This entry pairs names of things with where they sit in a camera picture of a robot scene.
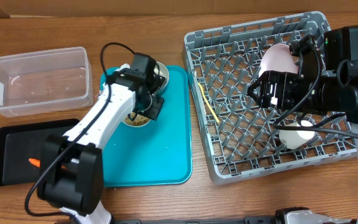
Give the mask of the white bowl with peanuts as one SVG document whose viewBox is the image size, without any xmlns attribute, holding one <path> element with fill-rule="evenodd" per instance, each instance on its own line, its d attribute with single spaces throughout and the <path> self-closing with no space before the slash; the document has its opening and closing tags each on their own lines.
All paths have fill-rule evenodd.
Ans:
<svg viewBox="0 0 358 224">
<path fill-rule="evenodd" d="M 131 127 L 142 127 L 150 122 L 150 118 L 146 118 L 145 116 L 141 116 L 132 112 L 131 114 L 127 115 L 122 122 Z"/>
</svg>

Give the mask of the white paper cup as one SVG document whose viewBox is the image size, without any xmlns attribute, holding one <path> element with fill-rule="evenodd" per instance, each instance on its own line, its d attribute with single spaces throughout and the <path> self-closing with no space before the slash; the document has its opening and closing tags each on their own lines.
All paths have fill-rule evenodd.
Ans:
<svg viewBox="0 0 358 224">
<path fill-rule="evenodd" d="M 315 135 L 314 131 L 279 131 L 279 139 L 289 149 L 297 149 L 304 145 Z"/>
</svg>

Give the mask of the yellow plastic spoon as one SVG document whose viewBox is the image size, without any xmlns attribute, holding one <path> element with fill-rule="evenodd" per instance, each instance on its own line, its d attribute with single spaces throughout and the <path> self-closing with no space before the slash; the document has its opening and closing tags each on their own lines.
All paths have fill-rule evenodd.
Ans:
<svg viewBox="0 0 358 224">
<path fill-rule="evenodd" d="M 211 114 L 212 114 L 212 116 L 213 116 L 215 122 L 219 124 L 219 123 L 220 123 L 220 120 L 219 120 L 218 116 L 216 115 L 216 113 L 214 112 L 214 110 L 213 110 L 212 106 L 210 105 L 209 101 L 207 100 L 207 98 L 206 98 L 206 96 L 205 96 L 205 93 L 204 93 L 204 88 L 203 88 L 202 84 L 201 84 L 201 83 L 198 83 L 198 82 L 197 82 L 197 84 L 198 84 L 198 87 L 199 87 L 199 89 L 200 89 L 200 91 L 201 91 L 201 95 L 202 95 L 202 97 L 203 97 L 204 103 L 206 103 L 206 106 L 208 107 L 209 111 L 211 112 Z"/>
</svg>

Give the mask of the orange carrot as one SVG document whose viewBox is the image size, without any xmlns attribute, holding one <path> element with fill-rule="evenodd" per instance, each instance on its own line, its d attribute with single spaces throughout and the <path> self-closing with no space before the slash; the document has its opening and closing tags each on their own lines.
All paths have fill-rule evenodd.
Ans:
<svg viewBox="0 0 358 224">
<path fill-rule="evenodd" d="M 40 168 L 40 161 L 35 158 L 29 158 L 28 161 L 35 167 Z"/>
</svg>

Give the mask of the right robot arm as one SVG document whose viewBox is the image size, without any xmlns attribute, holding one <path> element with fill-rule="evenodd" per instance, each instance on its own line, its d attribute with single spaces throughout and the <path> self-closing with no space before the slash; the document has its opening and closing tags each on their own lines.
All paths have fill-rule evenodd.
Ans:
<svg viewBox="0 0 358 224">
<path fill-rule="evenodd" d="M 358 157 L 358 26 L 327 31 L 321 47 L 312 35 L 290 44 L 274 57 L 247 94 L 262 108 L 274 106 L 285 116 L 318 114 L 323 120 L 311 132 L 329 133 L 326 124 L 346 117 Z"/>
</svg>

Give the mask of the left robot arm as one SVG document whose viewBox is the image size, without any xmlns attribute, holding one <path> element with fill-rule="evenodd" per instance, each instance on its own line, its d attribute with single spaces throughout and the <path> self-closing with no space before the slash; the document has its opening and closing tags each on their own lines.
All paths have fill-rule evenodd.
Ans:
<svg viewBox="0 0 358 224">
<path fill-rule="evenodd" d="M 86 116 L 64 135 L 45 140 L 40 177 L 31 191 L 74 223 L 114 223 L 101 203 L 103 149 L 131 113 L 158 118 L 164 102 L 158 93 L 165 80 L 157 62 L 141 53 L 106 75 L 103 92 Z"/>
</svg>

